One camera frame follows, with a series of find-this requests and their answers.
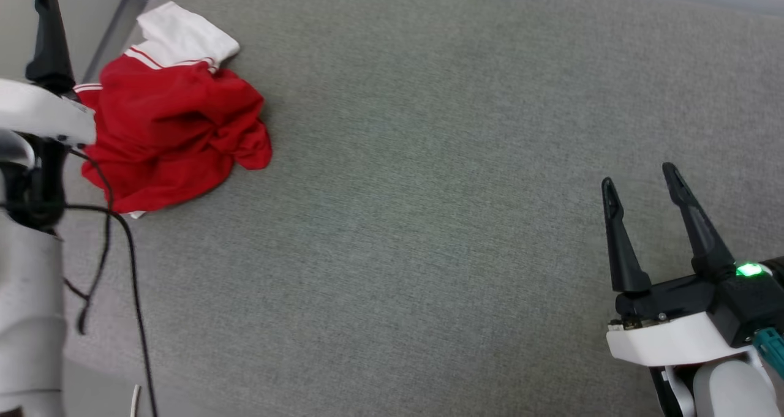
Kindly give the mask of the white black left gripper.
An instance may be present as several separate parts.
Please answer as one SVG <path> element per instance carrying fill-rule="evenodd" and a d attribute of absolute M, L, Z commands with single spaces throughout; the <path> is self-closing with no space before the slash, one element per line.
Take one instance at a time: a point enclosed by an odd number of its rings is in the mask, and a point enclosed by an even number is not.
<path fill-rule="evenodd" d="M 92 110 L 57 96 L 75 87 L 59 1 L 34 0 L 34 10 L 36 46 L 25 79 L 37 86 L 2 80 L 2 207 L 17 224 L 54 229 L 66 209 L 67 156 L 95 143 L 96 129 Z"/>

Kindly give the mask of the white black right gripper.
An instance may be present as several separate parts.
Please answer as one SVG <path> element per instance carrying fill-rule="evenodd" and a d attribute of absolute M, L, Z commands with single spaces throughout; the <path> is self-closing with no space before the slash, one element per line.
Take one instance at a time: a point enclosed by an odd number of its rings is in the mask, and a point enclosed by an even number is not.
<path fill-rule="evenodd" d="M 618 320 L 609 322 L 611 356 L 646 367 L 727 358 L 757 334 L 782 331 L 782 258 L 736 263 L 674 163 L 663 164 L 670 199 L 680 209 L 694 274 L 658 284 L 638 263 L 624 206 L 610 177 L 601 182 L 611 288 Z"/>

